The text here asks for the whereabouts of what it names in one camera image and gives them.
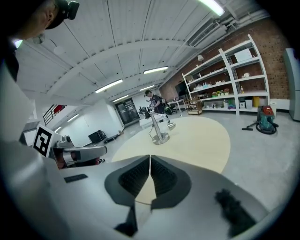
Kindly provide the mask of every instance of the table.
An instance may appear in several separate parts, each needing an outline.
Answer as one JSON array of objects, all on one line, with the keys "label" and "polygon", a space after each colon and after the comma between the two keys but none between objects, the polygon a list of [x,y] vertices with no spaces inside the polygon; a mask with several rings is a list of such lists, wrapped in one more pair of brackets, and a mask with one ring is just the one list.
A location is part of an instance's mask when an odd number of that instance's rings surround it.
[{"label": "table", "polygon": [[181,114],[181,110],[180,110],[180,107],[179,107],[179,103],[183,102],[184,99],[181,99],[181,100],[178,100],[178,101],[175,101],[175,102],[169,102],[168,104],[175,104],[177,103],[177,106],[178,106],[178,109],[179,109],[179,113],[180,113],[180,116],[182,117],[182,114]]},{"label": "table", "polygon": [[[161,132],[169,133],[169,141],[155,145],[148,134],[149,129],[142,130],[119,148],[112,161],[150,154],[221,173],[230,153],[230,138],[226,129],[217,121],[205,117],[190,116],[172,121],[176,123],[172,131],[168,130],[166,122],[158,124]],[[154,183],[149,177],[135,200],[139,203],[151,204],[155,198]]]},{"label": "table", "polygon": [[[159,122],[161,120],[165,120],[162,116],[159,115],[154,115],[156,122]],[[148,118],[148,119],[141,119],[140,120],[140,126],[142,127],[142,129],[148,128],[152,125],[152,118]]]}]

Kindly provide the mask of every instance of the white shelf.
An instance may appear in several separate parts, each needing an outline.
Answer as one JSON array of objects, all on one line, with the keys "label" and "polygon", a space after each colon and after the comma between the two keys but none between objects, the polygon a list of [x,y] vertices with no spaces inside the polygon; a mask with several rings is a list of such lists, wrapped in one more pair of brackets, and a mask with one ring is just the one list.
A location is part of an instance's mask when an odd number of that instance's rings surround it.
[{"label": "white shelf", "polygon": [[264,90],[259,91],[252,91],[252,92],[245,92],[245,93],[239,93],[238,97],[255,97],[255,96],[267,96],[268,93]]},{"label": "white shelf", "polygon": [[251,48],[252,47],[252,42],[251,40],[247,40],[245,42],[242,42],[232,48],[229,48],[228,50],[224,51],[225,54],[228,54],[229,56],[238,53],[246,48]]},{"label": "white shelf", "polygon": [[220,84],[215,84],[215,85],[212,85],[211,87],[208,87],[208,88],[202,88],[202,89],[200,89],[200,90],[195,90],[195,91],[192,91],[192,92],[190,92],[190,93],[192,94],[192,93],[195,93],[195,92],[204,91],[204,90],[207,90],[207,89],[210,89],[210,88],[215,88],[215,87],[223,86],[223,85],[226,85],[226,84],[231,84],[231,81],[223,82],[223,83],[220,83]]},{"label": "white shelf", "polygon": [[213,77],[215,75],[218,75],[218,74],[221,74],[223,72],[226,72],[227,71],[227,68],[222,68],[222,69],[219,69],[217,71],[214,71],[214,72],[211,72],[211,73],[208,73],[207,75],[204,75],[200,78],[197,78],[196,80],[193,80],[192,82],[188,82],[187,85],[191,85],[192,83],[197,83],[199,81],[203,81],[204,79],[207,79],[207,78],[210,78],[210,77]]},{"label": "white shelf", "polygon": [[231,68],[240,68],[240,67],[243,67],[243,66],[246,66],[246,65],[257,63],[257,62],[259,62],[259,57],[254,57],[254,58],[244,60],[242,62],[234,63],[234,64],[230,65],[230,67]]},{"label": "white shelf", "polygon": [[206,108],[206,107],[204,107],[204,108],[202,108],[202,110],[205,110],[205,111],[230,111],[230,112],[235,112],[236,111],[235,108],[234,109],[228,109],[228,108],[224,108],[224,107],[222,107],[222,108]]},{"label": "white shelf", "polygon": [[256,79],[256,78],[264,78],[265,75],[256,75],[256,76],[252,76],[252,77],[244,77],[244,78],[240,78],[237,80],[234,80],[235,82],[241,82],[241,81],[246,81],[246,80],[250,80],[250,79]]},{"label": "white shelf", "polygon": [[252,109],[247,109],[247,108],[240,108],[240,111],[242,112],[257,112],[257,107],[253,107]]},{"label": "white shelf", "polygon": [[225,95],[225,96],[219,96],[219,97],[209,97],[206,99],[201,99],[201,101],[209,101],[209,100],[216,100],[216,99],[224,99],[224,98],[234,98],[233,94]]},{"label": "white shelf", "polygon": [[197,72],[200,72],[201,70],[217,63],[217,62],[220,62],[222,60],[222,56],[221,54],[218,54],[217,56],[207,60],[206,62],[204,62],[203,64],[195,67],[193,70],[189,71],[187,74],[184,75],[187,76],[187,75],[193,75],[193,74],[196,74]]}]

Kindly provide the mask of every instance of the gray concrete floor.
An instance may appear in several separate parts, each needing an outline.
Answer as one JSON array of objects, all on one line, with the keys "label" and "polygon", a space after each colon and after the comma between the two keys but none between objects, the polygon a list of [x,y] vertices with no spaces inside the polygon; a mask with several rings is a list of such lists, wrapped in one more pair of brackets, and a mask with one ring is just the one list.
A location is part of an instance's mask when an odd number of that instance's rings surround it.
[{"label": "gray concrete floor", "polygon": [[[203,111],[199,117],[218,121],[229,134],[230,156],[222,174],[250,192],[268,210],[283,204],[299,171],[300,123],[293,121],[288,113],[278,112],[275,119],[278,132],[264,135],[255,126],[253,131],[241,130],[256,120],[254,113],[236,116],[231,112]],[[102,158],[110,162],[119,147],[141,129],[139,123],[127,127],[123,135],[106,144],[108,153]]]}]

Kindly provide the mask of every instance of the doorway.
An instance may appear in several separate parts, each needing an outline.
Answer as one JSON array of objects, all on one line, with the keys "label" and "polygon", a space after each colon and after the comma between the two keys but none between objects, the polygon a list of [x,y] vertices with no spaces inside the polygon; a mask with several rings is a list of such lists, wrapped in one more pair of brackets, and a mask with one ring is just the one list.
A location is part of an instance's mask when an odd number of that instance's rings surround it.
[{"label": "doorway", "polygon": [[123,121],[124,127],[127,127],[140,120],[139,114],[135,108],[132,98],[116,104],[118,113]]}]

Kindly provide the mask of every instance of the metal stand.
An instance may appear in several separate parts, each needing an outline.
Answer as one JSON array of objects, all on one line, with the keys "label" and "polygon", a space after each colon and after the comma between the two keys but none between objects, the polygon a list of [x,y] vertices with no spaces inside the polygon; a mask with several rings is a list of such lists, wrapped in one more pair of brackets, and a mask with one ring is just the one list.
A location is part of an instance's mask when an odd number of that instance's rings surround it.
[{"label": "metal stand", "polygon": [[155,145],[161,145],[161,144],[167,142],[167,141],[170,139],[170,136],[169,136],[167,133],[161,133],[161,132],[160,132],[158,123],[156,122],[153,113],[151,114],[151,119],[152,119],[152,122],[153,122],[153,126],[154,126],[154,129],[155,129],[155,132],[156,132],[156,134],[157,134],[157,135],[155,135],[155,136],[152,138],[153,143],[154,143]]},{"label": "metal stand", "polygon": [[180,109],[180,106],[179,106],[179,102],[177,102],[177,106],[178,106],[178,109],[179,109],[180,116],[182,117],[181,109]]}]

